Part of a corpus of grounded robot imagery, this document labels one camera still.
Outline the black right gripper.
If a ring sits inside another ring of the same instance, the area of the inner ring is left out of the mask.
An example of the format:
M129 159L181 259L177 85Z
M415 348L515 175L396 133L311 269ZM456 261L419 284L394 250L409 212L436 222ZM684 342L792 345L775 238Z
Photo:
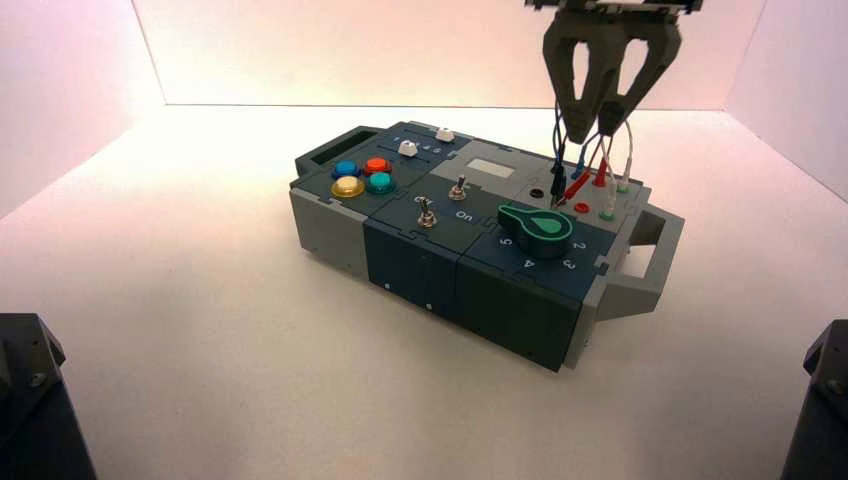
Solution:
M679 14L702 9L703 0L686 1L589 1L527 0L534 10L557 8L558 12L543 38L543 57L564 113L567 138L583 143L598 120L602 135L612 136L660 77L673 63L682 37ZM614 23L605 15L618 13ZM618 92L620 70L627 45L646 43L647 55L632 84ZM574 53L584 43L588 67L582 95L575 94Z

